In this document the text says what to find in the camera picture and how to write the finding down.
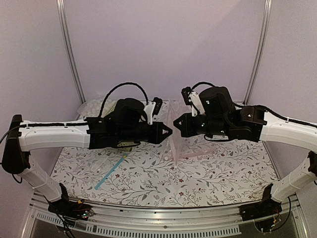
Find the clear pink-zipper zip bag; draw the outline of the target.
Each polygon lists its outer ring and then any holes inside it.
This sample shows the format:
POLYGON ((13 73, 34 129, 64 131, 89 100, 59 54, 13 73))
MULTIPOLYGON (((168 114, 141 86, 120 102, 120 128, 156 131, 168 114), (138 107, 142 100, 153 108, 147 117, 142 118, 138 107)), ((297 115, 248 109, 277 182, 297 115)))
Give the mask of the clear pink-zipper zip bag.
POLYGON ((182 101, 168 100, 167 126, 172 128, 173 133, 168 137, 163 158, 172 160, 174 166, 177 166, 181 159, 211 154, 216 151, 218 145, 216 142, 205 140, 203 135, 181 137, 180 130, 173 125, 173 121, 187 110, 188 107, 182 101))

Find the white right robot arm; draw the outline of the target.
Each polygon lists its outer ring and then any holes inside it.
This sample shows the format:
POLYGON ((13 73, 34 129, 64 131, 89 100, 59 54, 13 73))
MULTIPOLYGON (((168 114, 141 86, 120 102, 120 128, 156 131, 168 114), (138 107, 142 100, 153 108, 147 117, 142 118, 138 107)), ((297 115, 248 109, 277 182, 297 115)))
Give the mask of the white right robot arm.
POLYGON ((182 137, 217 135, 226 136, 227 141, 272 141, 309 150, 307 158, 295 170, 264 189, 256 206, 260 216, 267 216, 276 204, 317 179, 316 124, 279 115, 263 105, 237 105, 223 86, 211 84, 201 93, 195 92, 194 87, 185 87, 181 94, 192 109, 173 122, 182 137))

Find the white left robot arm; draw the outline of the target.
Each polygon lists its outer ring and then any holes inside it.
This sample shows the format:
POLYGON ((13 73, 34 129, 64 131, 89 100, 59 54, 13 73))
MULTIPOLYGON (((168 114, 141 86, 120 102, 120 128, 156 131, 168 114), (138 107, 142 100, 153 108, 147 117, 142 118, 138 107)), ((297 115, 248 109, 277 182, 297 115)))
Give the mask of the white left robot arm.
POLYGON ((161 106, 159 98, 147 103, 120 99, 105 116, 100 112, 96 117, 66 122, 32 122, 14 115, 1 139, 5 143, 2 168, 27 181, 61 214, 70 215, 74 208, 66 188, 53 180, 30 157, 30 152, 62 147, 116 148, 122 142, 160 144, 172 134, 172 129, 163 122, 153 120, 161 106))

